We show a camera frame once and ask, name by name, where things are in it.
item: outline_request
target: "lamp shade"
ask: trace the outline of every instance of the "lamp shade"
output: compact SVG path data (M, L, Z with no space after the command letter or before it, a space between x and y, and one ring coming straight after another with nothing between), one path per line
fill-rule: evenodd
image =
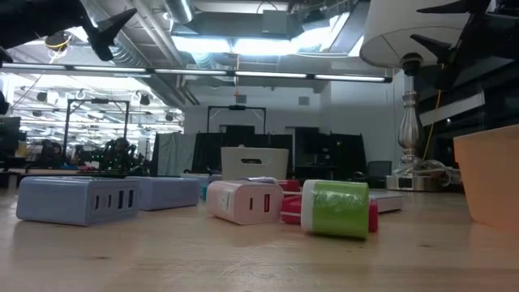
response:
M423 66L436 64L437 58L412 40L412 34L456 44L469 14L423 14L418 9L440 6L455 0L371 0L360 58L372 66L401 66L406 54L418 53Z

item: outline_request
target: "silver lamp base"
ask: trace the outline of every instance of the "silver lamp base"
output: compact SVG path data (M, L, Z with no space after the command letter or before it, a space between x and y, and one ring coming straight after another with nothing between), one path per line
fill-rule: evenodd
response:
M418 175L388 175L386 187L393 191L441 191L438 178Z

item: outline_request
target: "desk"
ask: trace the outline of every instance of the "desk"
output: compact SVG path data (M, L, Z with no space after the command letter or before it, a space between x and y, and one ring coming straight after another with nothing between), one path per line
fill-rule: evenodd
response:
M204 206L108 225L18 221L0 195L0 290L518 291L519 234L472 223L463 195L405 195L366 242L239 226Z

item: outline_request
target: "table surface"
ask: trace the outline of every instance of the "table surface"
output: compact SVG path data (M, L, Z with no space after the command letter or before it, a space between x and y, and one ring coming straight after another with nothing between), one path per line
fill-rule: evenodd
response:
M405 194L367 241L239 226L204 206L94 227L19 221L0 195L0 290L518 291L519 234L473 223L459 194Z

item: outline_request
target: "ceiling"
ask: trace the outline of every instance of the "ceiling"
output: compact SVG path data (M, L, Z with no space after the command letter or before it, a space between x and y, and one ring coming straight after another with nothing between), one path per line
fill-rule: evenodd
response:
M115 58L112 62L102 62L93 53L92 49L85 43L86 39L81 31L72 31L73 38L66 53L59 58L50 52L42 41L33 41L26 45L21 45L11 49L10 53L16 62L39 62L57 64L82 64L93 66L123 66L123 67L202 67L199 57L187 51L179 51L179 43L175 43L172 36L182 36L187 28L199 28L202 31L204 25L212 27L213 31L219 32L215 28L221 28L222 39L225 39L231 47L236 48L239 38L228 36L236 28L225 26L222 22L229 17L239 19L261 19L262 12L268 10L289 12L289 17L299 26L304 22L309 11L323 11L326 16L325 22L329 19L343 19L344 22L329 27L327 35L333 35L329 41L329 48L319 51L319 48L306 48L293 54L281 55L258 55L258 54L230 54L229 52L206 53L205 58L210 58L210 66L217 69L236 69L246 71L267 71L267 72L302 72L302 73L326 73L326 74L358 74L358 75L384 75L384 70L371 67L359 58L349 56L353 53L354 47L358 44L363 35L363 23L366 18L369 2L359 0L333 0L333 1L314 1L314 0L280 0L275 2L259 2L244 0L193 0L196 9L194 20L190 24L175 24L170 29L171 22L165 15L163 0L81 0L85 5L92 21L99 22L103 19L116 15L128 8L136 6L138 15L134 16L119 33L115 49L122 51L124 58ZM202 23L197 19L214 19L214 23ZM235 79L232 77L203 77L194 76L151 76L150 78L132 78L126 76L122 78L95 77L95 76L73 76L73 75L41 75L40 71L34 74L9 74L11 87L15 94L15 101L21 97L24 99L15 107L15 113L24 118L24 125L30 128L33 133L47 133L46 127L54 127L53 133L56 139L62 139L62 122L65 119L64 109L66 99L75 98L76 95L89 97L104 97L112 101L129 101L131 103L129 123L129 137L137 140L139 137L152 137L154 131L178 131L182 130L183 116L181 110L197 106L200 104L196 93L201 91L197 88L233 88L238 81L239 86L246 87L270 87L274 88L309 88L313 93L319 93L326 86L327 81L318 80L296 80L296 79L269 79L269 78L247 78ZM216 92L228 92L229 90L217 90ZM59 96L55 103L40 102L36 99L39 92L51 92L49 96L55 98ZM150 105L143 106L139 103L141 95L150 96ZM201 99L207 100L207 94ZM85 103L83 108L79 108L71 115L75 131L78 131L76 138L82 141L84 136L99 136L105 133L102 139L92 139L105 141L111 137L120 135L114 132L114 128L104 125L104 122L115 124L124 123L124 114L115 104L92 105ZM35 117L34 111L41 110L42 116ZM167 112L174 114L172 122L165 120ZM96 125L93 130L85 129L85 126Z

